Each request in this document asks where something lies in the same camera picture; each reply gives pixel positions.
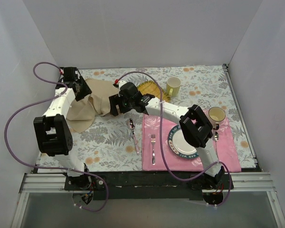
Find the beige cloth napkin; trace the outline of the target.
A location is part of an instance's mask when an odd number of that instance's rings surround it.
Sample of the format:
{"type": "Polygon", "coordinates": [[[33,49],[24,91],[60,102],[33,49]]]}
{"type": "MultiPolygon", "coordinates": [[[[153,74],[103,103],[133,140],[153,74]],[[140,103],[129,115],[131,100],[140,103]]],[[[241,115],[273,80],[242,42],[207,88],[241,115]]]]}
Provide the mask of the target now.
{"type": "Polygon", "coordinates": [[[86,79],[92,93],[80,101],[73,101],[67,113],[67,123],[77,133],[84,132],[94,122],[97,115],[110,113],[109,97],[118,93],[110,81],[86,79]]]}

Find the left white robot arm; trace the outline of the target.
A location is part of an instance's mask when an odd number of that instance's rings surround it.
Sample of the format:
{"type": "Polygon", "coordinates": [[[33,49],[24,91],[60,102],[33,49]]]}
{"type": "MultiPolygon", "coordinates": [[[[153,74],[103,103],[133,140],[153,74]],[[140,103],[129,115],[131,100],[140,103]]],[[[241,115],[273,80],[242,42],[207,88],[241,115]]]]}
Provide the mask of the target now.
{"type": "Polygon", "coordinates": [[[33,121],[38,147],[41,153],[55,158],[61,167],[66,168],[64,175],[69,178],[71,184],[86,190],[91,186],[92,179],[86,174],[87,165],[71,151],[73,138],[66,115],[71,103],[91,94],[91,90],[77,69],[73,73],[65,72],[60,82],[68,86],[67,91],[62,93],[65,87],[56,86],[55,95],[58,98],[53,99],[47,111],[33,121]]]}

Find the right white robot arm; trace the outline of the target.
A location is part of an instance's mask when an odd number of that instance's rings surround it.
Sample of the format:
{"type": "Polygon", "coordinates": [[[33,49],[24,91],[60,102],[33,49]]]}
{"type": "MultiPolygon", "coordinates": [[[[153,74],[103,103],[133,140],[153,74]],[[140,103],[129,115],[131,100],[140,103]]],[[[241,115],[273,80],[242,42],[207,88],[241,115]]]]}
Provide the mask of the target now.
{"type": "Polygon", "coordinates": [[[211,189],[218,188],[223,182],[223,175],[227,168],[219,161],[213,149],[212,124],[203,110],[198,105],[182,107],[164,102],[163,100],[150,95],[126,97],[119,94],[109,97],[110,114],[117,116],[119,113],[126,113],[136,110],[138,113],[160,117],[160,149],[164,165],[167,171],[179,181],[192,181],[203,176],[206,185],[211,189]],[[170,170],[164,157],[162,143],[163,119],[180,125],[185,141],[193,146],[201,159],[204,170],[187,179],[175,176],[170,170]]]}

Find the pink handled spoon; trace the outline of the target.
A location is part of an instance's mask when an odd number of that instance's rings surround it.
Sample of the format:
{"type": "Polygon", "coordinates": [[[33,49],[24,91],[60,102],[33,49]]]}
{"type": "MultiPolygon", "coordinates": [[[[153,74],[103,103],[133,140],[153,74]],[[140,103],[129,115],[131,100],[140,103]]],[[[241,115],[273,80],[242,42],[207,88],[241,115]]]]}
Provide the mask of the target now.
{"type": "Polygon", "coordinates": [[[131,136],[132,136],[132,139],[134,141],[134,146],[135,146],[136,153],[139,155],[140,154],[140,150],[139,150],[139,146],[138,146],[138,140],[136,139],[136,135],[135,135],[135,124],[134,124],[132,118],[129,118],[128,127],[129,127],[129,129],[131,131],[131,136]]]}

